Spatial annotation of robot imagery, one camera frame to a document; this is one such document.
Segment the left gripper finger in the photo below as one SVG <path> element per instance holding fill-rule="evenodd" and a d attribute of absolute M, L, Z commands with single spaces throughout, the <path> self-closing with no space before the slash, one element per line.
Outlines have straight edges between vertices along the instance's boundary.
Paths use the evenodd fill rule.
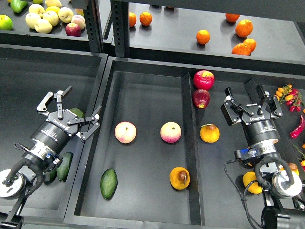
<path fill-rule="evenodd" d="M 79 118 L 76 113 L 67 109 L 68 112 L 72 114 L 72 117 L 67 120 L 67 130 L 68 136 L 77 136 L 81 139 L 81 141 L 85 142 L 89 139 L 100 127 L 99 124 L 99 113 L 102 107 L 99 105 L 91 116 Z M 88 131 L 81 131 L 81 127 L 83 125 L 90 125 Z"/>
<path fill-rule="evenodd" d="M 48 116 L 50 112 L 47 109 L 47 106 L 52 101 L 56 101 L 57 103 L 57 115 L 59 119 L 63 118 L 63 107 L 62 107 L 62 100 L 66 97 L 66 95 L 69 93 L 69 91 L 72 89 L 72 86 L 69 85 L 66 90 L 62 91 L 59 90 L 56 93 L 48 92 L 42 101 L 39 103 L 39 105 L 36 107 L 36 110 L 39 114 L 42 114 L 44 116 Z"/>

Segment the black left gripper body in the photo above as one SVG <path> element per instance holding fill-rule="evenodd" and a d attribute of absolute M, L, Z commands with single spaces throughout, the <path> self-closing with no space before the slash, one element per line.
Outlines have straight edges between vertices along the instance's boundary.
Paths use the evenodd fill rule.
<path fill-rule="evenodd" d="M 77 115 L 71 111 L 63 111 L 62 119 L 58 117 L 57 112 L 49 113 L 47 119 L 31 135 L 31 139 L 44 143 L 54 152 L 60 152 L 79 131 L 78 124 L 67 124 L 69 120 L 76 118 Z"/>

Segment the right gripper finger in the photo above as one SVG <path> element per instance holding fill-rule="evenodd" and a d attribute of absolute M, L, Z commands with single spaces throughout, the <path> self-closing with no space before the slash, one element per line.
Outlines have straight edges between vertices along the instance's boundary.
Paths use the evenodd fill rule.
<path fill-rule="evenodd" d="M 271 96 L 268 91 L 264 90 L 261 84 L 259 84 L 256 89 L 260 98 L 257 114 L 264 115 L 265 113 L 269 113 L 270 118 L 281 117 L 283 112 L 277 97 Z"/>
<path fill-rule="evenodd" d="M 254 112 L 250 108 L 235 100 L 230 87 L 227 87 L 225 89 L 225 95 L 226 95 L 224 102 L 225 117 L 233 117 L 233 115 L 237 115 L 238 117 L 242 117 L 243 115 L 247 115 L 249 117 L 254 116 Z"/>

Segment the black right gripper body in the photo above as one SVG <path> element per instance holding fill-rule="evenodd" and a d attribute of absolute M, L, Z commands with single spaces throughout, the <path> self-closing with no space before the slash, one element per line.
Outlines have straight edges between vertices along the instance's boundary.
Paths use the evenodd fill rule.
<path fill-rule="evenodd" d="M 254 113 L 253 116 L 243 113 L 241 117 L 242 126 L 249 146 L 254 146 L 266 140 L 275 144 L 280 139 L 272 117 L 268 111 L 265 111 L 264 114 Z"/>

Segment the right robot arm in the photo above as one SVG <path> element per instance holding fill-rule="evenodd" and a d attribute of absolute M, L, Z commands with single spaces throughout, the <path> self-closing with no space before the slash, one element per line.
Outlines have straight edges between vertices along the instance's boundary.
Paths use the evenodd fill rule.
<path fill-rule="evenodd" d="M 239 196 L 248 222 L 254 229 L 303 229 L 305 202 L 300 198 L 305 185 L 277 152 L 275 143 L 280 139 L 274 120 L 283 115 L 278 99 L 261 85 L 255 87 L 258 103 L 241 104 L 229 87 L 221 111 L 229 126 L 240 123 L 248 143 L 245 149 L 236 150 L 231 162 L 249 163 L 254 177 L 245 185 Z M 249 213 L 246 194 L 257 184 L 262 190 L 264 208 L 258 223 Z"/>

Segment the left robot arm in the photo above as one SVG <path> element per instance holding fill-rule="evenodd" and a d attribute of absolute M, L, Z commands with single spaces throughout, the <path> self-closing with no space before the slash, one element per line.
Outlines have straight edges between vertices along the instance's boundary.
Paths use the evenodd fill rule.
<path fill-rule="evenodd" d="M 70 91 L 48 92 L 37 106 L 39 114 L 46 116 L 42 125 L 32 134 L 34 141 L 30 148 L 20 143 L 14 147 L 23 152 L 22 159 L 11 169 L 0 173 L 1 199 L 16 199 L 13 209 L 1 213 L 4 218 L 2 229 L 20 229 L 23 217 L 20 215 L 28 197 L 47 179 L 47 173 L 60 167 L 63 162 L 61 151 L 76 135 L 82 142 L 90 138 L 100 127 L 98 106 L 91 116 L 79 118 L 77 114 L 62 106 L 62 101 Z"/>

